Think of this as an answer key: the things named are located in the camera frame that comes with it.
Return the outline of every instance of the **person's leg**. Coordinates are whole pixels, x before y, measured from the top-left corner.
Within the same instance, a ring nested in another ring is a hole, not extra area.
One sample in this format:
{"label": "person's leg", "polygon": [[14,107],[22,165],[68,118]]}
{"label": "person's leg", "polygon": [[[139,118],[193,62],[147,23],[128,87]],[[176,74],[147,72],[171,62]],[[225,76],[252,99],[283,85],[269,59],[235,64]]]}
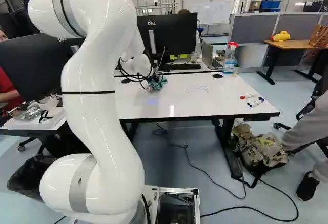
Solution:
{"label": "person's leg", "polygon": [[[292,151],[325,137],[328,137],[328,92],[318,98],[309,114],[285,133],[282,144],[286,150]],[[328,182],[328,160],[315,164],[313,171],[305,174],[297,188],[297,196],[303,201],[310,200],[320,181]]]}
{"label": "person's leg", "polygon": [[315,102],[315,108],[286,131],[282,144],[287,151],[328,137],[328,92]]}

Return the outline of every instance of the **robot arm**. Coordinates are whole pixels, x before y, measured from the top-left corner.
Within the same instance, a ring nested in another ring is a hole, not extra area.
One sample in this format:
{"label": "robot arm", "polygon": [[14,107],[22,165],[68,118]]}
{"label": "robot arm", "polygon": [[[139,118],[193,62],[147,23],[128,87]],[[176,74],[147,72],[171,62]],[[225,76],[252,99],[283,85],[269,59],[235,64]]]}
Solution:
{"label": "robot arm", "polygon": [[142,76],[153,74],[151,63],[148,57],[143,54],[144,49],[144,42],[142,41],[139,30],[137,29],[129,47],[120,58],[120,64],[124,71],[128,74],[139,73]]}
{"label": "robot arm", "polygon": [[53,163],[41,197],[80,220],[127,224],[140,212],[144,168],[117,116],[113,72],[121,56],[146,61],[135,6],[132,0],[30,0],[28,13],[50,36],[86,37],[62,71],[61,89],[67,122],[92,154]]}

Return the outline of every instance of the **spray bottle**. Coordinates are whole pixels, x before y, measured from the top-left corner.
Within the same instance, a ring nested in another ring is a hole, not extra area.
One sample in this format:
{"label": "spray bottle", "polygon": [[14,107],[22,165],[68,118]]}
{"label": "spray bottle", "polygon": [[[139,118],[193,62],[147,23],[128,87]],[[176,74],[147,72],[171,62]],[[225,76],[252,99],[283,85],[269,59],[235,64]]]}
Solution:
{"label": "spray bottle", "polygon": [[228,49],[231,50],[231,54],[229,54],[228,58],[224,62],[224,67],[222,69],[224,74],[233,74],[236,71],[235,64],[237,64],[237,60],[235,58],[235,49],[239,47],[236,42],[228,42]]}

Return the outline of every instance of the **cubicle partition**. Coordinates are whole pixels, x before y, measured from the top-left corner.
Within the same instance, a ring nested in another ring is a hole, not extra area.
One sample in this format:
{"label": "cubicle partition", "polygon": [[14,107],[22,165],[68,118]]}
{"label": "cubicle partition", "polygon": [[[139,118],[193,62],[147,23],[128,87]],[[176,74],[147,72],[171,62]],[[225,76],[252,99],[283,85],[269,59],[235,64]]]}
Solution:
{"label": "cubicle partition", "polygon": [[[292,12],[292,13],[247,13],[233,15],[231,20],[229,41],[238,42],[236,58],[246,72],[253,72],[265,66],[268,46],[263,42],[281,31],[287,31],[291,39],[310,39],[310,35],[318,23],[328,25],[328,13]],[[283,57],[279,66],[296,69],[299,58]]]}

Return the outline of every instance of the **gray partition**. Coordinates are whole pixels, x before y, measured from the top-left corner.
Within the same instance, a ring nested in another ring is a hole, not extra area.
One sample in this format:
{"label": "gray partition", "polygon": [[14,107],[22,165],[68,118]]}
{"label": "gray partition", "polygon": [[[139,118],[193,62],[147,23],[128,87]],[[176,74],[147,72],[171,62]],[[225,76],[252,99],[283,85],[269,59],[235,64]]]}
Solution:
{"label": "gray partition", "polygon": [[326,14],[323,15],[323,18],[322,18],[320,24],[323,26],[328,26],[328,15],[326,15]]}
{"label": "gray partition", "polygon": [[235,16],[230,41],[262,43],[269,40],[276,25],[278,14]]}
{"label": "gray partition", "polygon": [[309,39],[320,17],[321,13],[282,14],[280,15],[275,34],[287,31],[291,35],[291,39]]}

